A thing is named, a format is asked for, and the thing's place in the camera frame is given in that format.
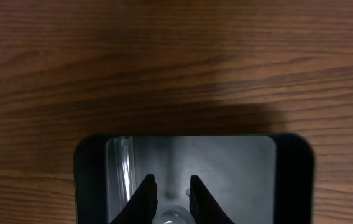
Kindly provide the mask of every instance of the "transparent cylinder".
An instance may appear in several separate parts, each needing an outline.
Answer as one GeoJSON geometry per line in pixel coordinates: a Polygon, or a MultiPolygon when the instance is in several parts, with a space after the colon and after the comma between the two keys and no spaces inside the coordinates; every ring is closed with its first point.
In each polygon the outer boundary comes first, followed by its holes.
{"type": "Polygon", "coordinates": [[[116,153],[117,178],[121,209],[136,190],[134,145],[131,136],[121,136],[114,139],[116,153]]]}

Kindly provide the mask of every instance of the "brown wooden surface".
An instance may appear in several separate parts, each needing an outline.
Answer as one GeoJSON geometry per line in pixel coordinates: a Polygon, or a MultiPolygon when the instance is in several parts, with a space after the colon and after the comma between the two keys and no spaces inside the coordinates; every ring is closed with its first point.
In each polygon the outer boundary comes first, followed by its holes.
{"type": "Polygon", "coordinates": [[[353,223],[353,0],[0,0],[0,223],[75,223],[87,135],[271,131],[353,223]]]}

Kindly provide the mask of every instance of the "wooden table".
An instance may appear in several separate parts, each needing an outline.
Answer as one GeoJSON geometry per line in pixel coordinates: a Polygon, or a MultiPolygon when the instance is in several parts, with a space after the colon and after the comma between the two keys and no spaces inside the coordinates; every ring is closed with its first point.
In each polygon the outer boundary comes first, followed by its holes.
{"type": "Polygon", "coordinates": [[[0,0],[0,223],[75,223],[93,133],[279,131],[353,223],[353,0],[0,0]]]}

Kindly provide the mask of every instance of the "glass tube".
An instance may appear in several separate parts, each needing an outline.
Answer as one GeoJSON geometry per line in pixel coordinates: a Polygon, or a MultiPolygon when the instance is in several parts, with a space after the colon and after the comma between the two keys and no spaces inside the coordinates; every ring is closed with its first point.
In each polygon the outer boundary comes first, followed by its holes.
{"type": "Polygon", "coordinates": [[[131,136],[121,136],[114,139],[116,153],[117,177],[121,209],[126,206],[136,190],[134,145],[131,136]]]}

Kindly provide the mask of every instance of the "wood grain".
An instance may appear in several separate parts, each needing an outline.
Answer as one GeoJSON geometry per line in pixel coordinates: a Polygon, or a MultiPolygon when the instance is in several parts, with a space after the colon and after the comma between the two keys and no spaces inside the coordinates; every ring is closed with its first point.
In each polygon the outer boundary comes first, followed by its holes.
{"type": "Polygon", "coordinates": [[[93,133],[277,131],[353,223],[353,0],[0,1],[0,223],[75,223],[93,133]]]}

